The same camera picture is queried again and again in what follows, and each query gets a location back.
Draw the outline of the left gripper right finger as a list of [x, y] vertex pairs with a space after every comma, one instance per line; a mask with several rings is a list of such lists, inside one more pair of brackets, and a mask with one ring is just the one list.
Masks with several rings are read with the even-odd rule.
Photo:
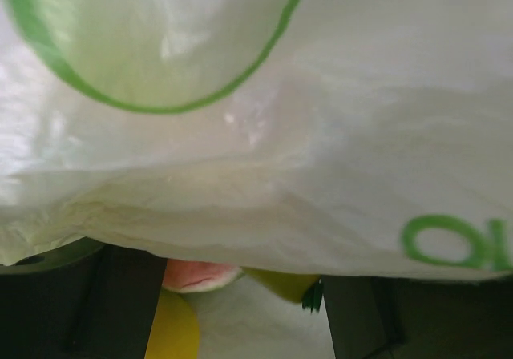
[[337, 358], [510, 358], [512, 278], [456, 283], [326, 276]]

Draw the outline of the green plastic bag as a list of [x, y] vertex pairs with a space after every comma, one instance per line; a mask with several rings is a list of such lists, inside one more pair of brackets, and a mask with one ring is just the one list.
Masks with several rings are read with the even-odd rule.
[[1, 0], [1, 262], [82, 236], [512, 274], [512, 0]]

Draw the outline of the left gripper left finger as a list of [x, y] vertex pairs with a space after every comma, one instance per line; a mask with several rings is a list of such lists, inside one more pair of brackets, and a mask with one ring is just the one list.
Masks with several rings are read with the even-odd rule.
[[1, 267], [5, 359], [142, 358], [166, 261], [81, 239]]

